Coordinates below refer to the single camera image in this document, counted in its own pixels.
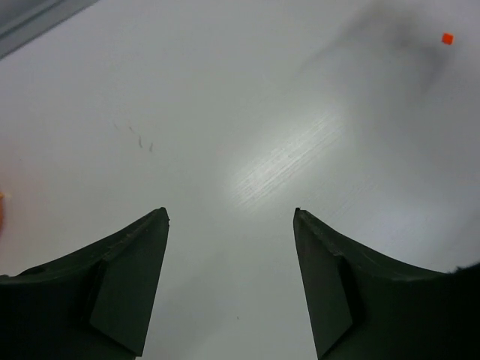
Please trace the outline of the tiny orange lego stud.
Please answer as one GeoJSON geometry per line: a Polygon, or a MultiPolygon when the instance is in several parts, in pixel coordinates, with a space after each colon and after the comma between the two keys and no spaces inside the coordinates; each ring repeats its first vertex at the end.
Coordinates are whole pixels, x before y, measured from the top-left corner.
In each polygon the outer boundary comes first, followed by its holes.
{"type": "Polygon", "coordinates": [[[441,41],[444,43],[444,44],[447,44],[447,45],[452,45],[455,41],[455,36],[453,34],[450,34],[450,33],[444,33],[442,35],[442,39],[441,41]]]}

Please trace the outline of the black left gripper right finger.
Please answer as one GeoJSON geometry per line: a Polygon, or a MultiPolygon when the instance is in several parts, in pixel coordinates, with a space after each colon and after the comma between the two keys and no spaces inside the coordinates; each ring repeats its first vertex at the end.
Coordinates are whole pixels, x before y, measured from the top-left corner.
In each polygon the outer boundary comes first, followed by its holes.
{"type": "Polygon", "coordinates": [[[392,259],[296,209],[295,246],[319,359],[477,359],[479,266],[392,259]]]}

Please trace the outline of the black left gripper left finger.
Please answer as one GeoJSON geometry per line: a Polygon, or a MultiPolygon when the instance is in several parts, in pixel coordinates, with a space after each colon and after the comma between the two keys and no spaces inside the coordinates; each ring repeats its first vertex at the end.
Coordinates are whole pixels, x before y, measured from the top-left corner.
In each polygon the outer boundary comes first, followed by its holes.
{"type": "Polygon", "coordinates": [[[2,276],[1,357],[140,357],[169,227],[158,208],[73,253],[2,276]]]}

